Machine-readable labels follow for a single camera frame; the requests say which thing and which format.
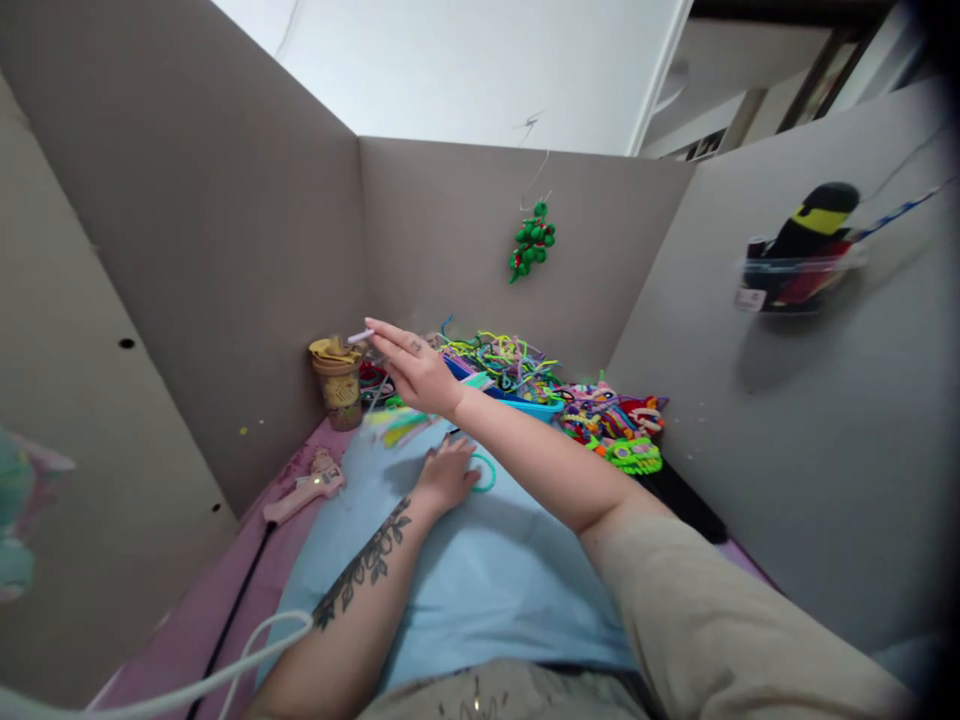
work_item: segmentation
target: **sleeve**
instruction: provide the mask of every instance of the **sleeve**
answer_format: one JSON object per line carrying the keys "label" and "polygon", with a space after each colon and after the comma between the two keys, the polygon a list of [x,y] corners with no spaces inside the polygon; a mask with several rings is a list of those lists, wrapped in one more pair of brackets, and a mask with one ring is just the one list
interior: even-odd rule
{"label": "sleeve", "polygon": [[668,717],[890,717],[912,705],[886,671],[679,520],[614,530],[600,576]]}

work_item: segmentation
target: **floral tattoo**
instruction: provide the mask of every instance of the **floral tattoo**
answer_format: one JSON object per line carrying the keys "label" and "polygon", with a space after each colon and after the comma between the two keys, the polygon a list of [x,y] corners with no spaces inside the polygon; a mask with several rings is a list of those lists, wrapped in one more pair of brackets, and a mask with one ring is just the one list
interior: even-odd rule
{"label": "floral tattoo", "polygon": [[410,524],[410,518],[403,515],[403,511],[410,507],[410,498],[405,497],[384,521],[380,529],[367,541],[363,549],[340,573],[327,594],[313,611],[313,624],[325,630],[327,624],[336,618],[337,599],[340,600],[340,612],[347,611],[350,601],[353,600],[354,587],[363,585],[370,576],[370,584],[376,585],[381,575],[387,574],[387,561],[384,559],[393,552],[394,543],[403,543],[403,532],[400,528]]}

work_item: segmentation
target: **hanging ornament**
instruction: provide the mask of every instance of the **hanging ornament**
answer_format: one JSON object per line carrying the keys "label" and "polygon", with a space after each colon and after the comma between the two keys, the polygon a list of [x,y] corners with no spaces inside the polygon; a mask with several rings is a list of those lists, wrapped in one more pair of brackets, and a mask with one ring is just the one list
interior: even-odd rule
{"label": "hanging ornament", "polygon": [[513,270],[511,285],[517,278],[529,275],[533,263],[547,259],[547,248],[553,247],[556,242],[556,232],[553,223],[547,222],[547,204],[538,202],[533,208],[533,217],[524,220],[517,233],[519,247],[510,256],[510,269]]}

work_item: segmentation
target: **pink hot glue gun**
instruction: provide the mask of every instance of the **pink hot glue gun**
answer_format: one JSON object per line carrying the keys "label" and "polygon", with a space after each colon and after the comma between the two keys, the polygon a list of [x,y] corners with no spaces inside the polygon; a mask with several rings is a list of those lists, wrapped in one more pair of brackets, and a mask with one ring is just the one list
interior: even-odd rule
{"label": "pink hot glue gun", "polygon": [[303,482],[298,482],[296,490],[285,498],[267,505],[263,509],[263,519],[268,523],[275,522],[277,525],[283,525],[315,498],[335,497],[345,484],[346,479],[340,472],[340,467],[331,461],[323,471],[303,478]]}

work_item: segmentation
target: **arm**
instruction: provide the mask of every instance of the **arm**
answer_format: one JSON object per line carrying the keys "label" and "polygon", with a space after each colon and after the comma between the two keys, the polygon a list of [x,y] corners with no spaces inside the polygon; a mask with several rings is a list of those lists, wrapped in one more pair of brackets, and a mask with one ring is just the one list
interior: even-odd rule
{"label": "arm", "polygon": [[413,492],[344,569],[313,611],[316,629],[264,680],[248,718],[356,717],[373,696],[393,644],[423,542],[479,479],[464,473],[476,446],[444,440]]}
{"label": "arm", "polygon": [[416,335],[378,320],[373,343],[404,401],[443,415],[482,444],[550,514],[575,532],[594,566],[611,528],[625,518],[672,513],[638,483],[575,440],[458,383]]}

